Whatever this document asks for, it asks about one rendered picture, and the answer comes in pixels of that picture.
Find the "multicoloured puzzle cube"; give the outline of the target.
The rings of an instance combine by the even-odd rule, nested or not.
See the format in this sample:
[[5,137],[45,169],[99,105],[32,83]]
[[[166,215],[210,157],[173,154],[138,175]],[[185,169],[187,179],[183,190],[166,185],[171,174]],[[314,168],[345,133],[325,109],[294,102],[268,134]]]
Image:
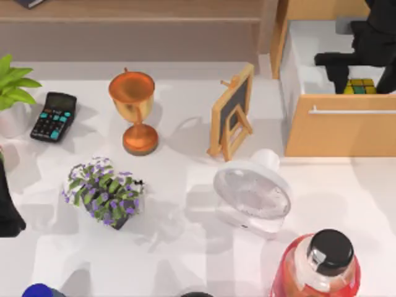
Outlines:
[[349,79],[343,91],[346,95],[376,94],[372,79]]

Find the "pale grey rounded box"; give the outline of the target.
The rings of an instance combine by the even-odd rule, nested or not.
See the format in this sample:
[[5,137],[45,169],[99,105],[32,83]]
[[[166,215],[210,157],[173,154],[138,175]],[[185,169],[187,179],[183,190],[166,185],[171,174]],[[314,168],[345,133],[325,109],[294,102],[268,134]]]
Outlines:
[[352,17],[338,17],[335,21],[335,32],[338,35],[352,35],[351,22]]

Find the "white drawer inside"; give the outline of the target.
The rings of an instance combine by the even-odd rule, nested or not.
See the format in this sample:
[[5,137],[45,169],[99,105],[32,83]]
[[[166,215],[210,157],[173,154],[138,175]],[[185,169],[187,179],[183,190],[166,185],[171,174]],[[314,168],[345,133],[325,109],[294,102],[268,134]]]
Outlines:
[[334,93],[325,68],[314,64],[317,53],[352,52],[353,35],[338,34],[334,20],[293,20],[288,24],[281,73],[290,66],[303,94]]

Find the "pale wooden drawer front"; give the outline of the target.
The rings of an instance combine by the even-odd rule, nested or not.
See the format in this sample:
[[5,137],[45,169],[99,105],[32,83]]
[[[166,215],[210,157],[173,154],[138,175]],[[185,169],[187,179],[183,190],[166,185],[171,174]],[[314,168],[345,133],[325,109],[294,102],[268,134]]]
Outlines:
[[314,105],[322,110],[396,110],[396,95],[301,95],[286,156],[396,157],[396,115],[308,114]]

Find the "wooden cupboard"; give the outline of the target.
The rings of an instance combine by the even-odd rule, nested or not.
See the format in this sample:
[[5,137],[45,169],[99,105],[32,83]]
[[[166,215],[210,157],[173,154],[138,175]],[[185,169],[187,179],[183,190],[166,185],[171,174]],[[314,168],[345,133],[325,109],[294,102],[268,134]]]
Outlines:
[[337,17],[364,17],[368,12],[364,0],[279,0],[270,44],[272,78],[279,78],[290,20],[335,20]]

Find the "wooden framed blackboard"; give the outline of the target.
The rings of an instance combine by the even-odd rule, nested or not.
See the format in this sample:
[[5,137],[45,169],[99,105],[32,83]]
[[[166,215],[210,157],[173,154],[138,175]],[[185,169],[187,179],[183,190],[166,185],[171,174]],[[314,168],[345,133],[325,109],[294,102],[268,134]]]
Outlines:
[[246,64],[229,82],[222,80],[226,90],[212,106],[210,145],[207,153],[212,157],[223,155],[230,161],[248,135],[253,133],[248,121],[254,66]]

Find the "white table fan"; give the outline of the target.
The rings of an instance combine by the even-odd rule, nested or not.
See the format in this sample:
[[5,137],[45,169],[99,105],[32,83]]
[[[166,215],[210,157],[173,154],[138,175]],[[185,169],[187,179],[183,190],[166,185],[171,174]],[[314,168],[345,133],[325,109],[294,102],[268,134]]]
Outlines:
[[259,236],[276,237],[291,209],[291,188],[279,166],[280,157],[268,148],[220,166],[213,178],[217,215]]

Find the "red bottle with black cap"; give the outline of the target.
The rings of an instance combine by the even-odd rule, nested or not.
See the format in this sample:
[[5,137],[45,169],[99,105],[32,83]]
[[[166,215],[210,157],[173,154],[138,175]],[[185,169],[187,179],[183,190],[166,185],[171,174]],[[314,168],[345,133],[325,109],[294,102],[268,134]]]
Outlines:
[[350,239],[335,229],[296,238],[285,250],[268,297],[357,297],[361,268]]

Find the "copper and gold trophy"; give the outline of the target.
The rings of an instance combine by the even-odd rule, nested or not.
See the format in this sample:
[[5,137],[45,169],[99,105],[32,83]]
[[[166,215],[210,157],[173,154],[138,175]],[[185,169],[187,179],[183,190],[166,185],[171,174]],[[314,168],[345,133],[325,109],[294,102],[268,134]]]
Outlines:
[[154,127],[144,123],[152,112],[155,82],[141,71],[124,68],[109,84],[108,92],[120,116],[131,126],[123,133],[123,147],[135,156],[152,153],[159,136]]

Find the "purple flower plant pot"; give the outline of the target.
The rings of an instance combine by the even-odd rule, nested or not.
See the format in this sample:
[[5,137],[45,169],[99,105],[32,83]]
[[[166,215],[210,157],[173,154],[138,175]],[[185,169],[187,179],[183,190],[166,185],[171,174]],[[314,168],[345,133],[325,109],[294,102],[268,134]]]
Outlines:
[[145,183],[129,171],[115,170],[107,157],[74,165],[60,195],[68,204],[83,206],[90,216],[120,230],[144,206]]

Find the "black calculator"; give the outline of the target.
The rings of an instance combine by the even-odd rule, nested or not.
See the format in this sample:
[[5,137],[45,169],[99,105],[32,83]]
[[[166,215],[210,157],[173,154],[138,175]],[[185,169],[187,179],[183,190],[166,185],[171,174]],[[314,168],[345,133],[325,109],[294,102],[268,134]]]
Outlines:
[[30,137],[42,142],[60,142],[74,121],[76,106],[77,97],[61,92],[48,92]]

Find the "dark blue book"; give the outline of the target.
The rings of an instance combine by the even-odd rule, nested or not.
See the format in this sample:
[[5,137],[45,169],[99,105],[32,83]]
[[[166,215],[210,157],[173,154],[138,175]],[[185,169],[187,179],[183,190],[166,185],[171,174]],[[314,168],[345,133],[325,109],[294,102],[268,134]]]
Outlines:
[[39,6],[41,3],[45,2],[46,0],[14,0],[14,1],[26,9],[33,9],[34,7]]

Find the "green plant in white pot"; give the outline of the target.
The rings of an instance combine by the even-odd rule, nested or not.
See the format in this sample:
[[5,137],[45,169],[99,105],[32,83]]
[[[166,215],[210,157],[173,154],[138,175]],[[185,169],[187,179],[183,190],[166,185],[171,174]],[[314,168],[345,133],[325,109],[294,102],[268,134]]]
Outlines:
[[27,77],[33,71],[30,67],[13,67],[13,56],[0,57],[0,136],[17,137],[28,126],[28,105],[36,100],[27,89],[40,88],[38,81]]

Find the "blue bottle cap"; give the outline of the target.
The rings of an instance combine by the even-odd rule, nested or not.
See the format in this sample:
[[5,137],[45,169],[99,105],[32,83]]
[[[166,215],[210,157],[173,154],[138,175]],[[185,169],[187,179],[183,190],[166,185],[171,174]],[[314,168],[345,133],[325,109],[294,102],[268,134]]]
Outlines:
[[22,297],[67,297],[57,289],[47,286],[43,283],[30,285],[22,293]]

